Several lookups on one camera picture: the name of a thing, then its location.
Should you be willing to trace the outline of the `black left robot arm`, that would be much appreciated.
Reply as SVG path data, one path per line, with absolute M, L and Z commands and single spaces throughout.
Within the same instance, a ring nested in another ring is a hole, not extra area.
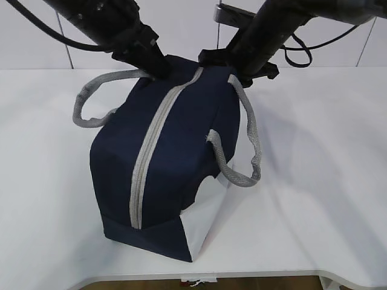
M 68 22 L 119 62 L 128 63 L 146 73 L 166 78 L 172 66 L 161 52 L 158 34 L 140 20 L 135 1 L 65 0 L 47 1 Z

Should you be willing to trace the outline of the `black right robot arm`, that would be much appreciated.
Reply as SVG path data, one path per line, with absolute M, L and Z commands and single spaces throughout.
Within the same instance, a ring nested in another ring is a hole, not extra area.
M 225 48 L 202 50 L 198 60 L 205 66 L 234 67 L 245 88 L 259 77 L 274 79 L 278 67 L 269 60 L 285 48 L 290 37 L 310 53 L 295 31 L 316 17 L 358 27 L 374 17 L 385 18 L 386 1 L 265 1 L 257 13 L 218 4 L 215 22 L 236 27 L 238 31 Z

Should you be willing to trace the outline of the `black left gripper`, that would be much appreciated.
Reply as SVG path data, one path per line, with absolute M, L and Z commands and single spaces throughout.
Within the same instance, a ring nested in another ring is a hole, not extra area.
M 148 25 L 123 30 L 114 38 L 111 57 L 134 65 L 155 78 L 166 79 L 173 68 L 157 45 L 158 38 Z

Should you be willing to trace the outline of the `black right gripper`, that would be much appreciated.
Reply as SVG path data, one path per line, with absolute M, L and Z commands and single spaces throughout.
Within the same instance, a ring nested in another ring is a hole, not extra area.
M 255 63 L 255 58 L 237 56 L 227 48 L 215 50 L 202 50 L 198 56 L 202 66 L 229 66 L 232 67 L 243 88 L 253 85 L 253 80 L 260 77 L 267 77 L 273 80 L 278 74 L 277 65 L 267 60 L 259 60 Z

